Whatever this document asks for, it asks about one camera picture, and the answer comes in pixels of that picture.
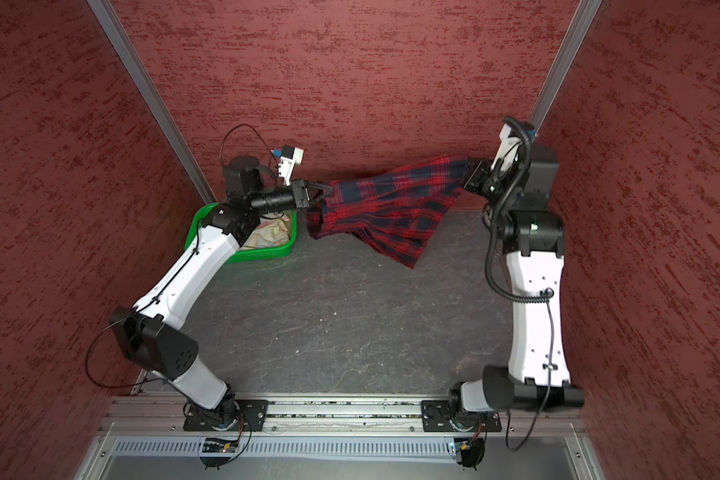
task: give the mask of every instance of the red textured wall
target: red textured wall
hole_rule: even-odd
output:
[[[198,206],[86,2],[0,2],[0,479],[74,474],[115,393],[85,350]],[[97,375],[136,378],[101,347]]]
[[[605,1],[541,134],[608,479],[720,478],[720,2]]]
[[[530,114],[578,0],[113,4],[221,197],[219,142],[241,122],[306,149],[296,178],[493,155],[501,116]]]

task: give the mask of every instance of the red plaid fabric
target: red plaid fabric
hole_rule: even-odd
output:
[[[307,213],[309,235],[352,234],[413,268],[460,193],[467,159],[440,157],[374,178],[332,182],[333,193]]]

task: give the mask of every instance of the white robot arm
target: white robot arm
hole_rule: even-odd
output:
[[[570,382],[560,330],[565,232],[562,219],[547,209],[557,155],[532,144],[533,134],[533,126],[505,117],[496,158],[476,160],[463,185],[488,200],[483,210],[490,230],[485,277],[494,292],[514,303],[514,336],[507,368],[488,366],[482,379],[454,386],[456,410],[540,412],[584,404],[584,391]],[[511,292],[501,288],[491,273],[498,240]]]
[[[288,162],[292,159],[281,159]],[[287,187],[264,189],[261,171],[253,157],[238,157],[225,166],[227,200],[199,222],[192,247],[133,309],[117,307],[110,316],[125,357],[163,377],[216,430],[239,425],[238,405],[230,387],[202,362],[197,342],[180,332],[186,315],[221,265],[259,225],[260,215],[306,208],[332,191],[329,185],[290,181],[292,164],[280,168]],[[322,193],[311,199],[310,189]]]

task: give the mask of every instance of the vent grille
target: vent grille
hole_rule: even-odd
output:
[[[205,437],[119,437],[112,456],[200,456]],[[400,458],[451,461],[452,438],[254,437],[247,457]],[[230,456],[229,454],[203,454]]]

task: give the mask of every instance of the green basket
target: green basket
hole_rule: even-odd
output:
[[[192,219],[192,225],[190,225],[190,232],[186,236],[186,243],[184,244],[184,250],[190,248],[192,242],[197,235],[197,224],[202,218],[208,216],[213,210],[216,204],[208,204],[197,211],[195,217]],[[238,250],[234,255],[230,257],[226,262],[228,264],[236,264],[237,262],[248,262],[250,260],[266,260],[268,258],[279,258],[281,256],[288,256],[291,254],[293,243],[296,242],[296,216],[292,211],[287,212],[288,216],[291,217],[291,239],[288,243],[280,246],[270,246],[269,248],[258,248],[255,250]]]

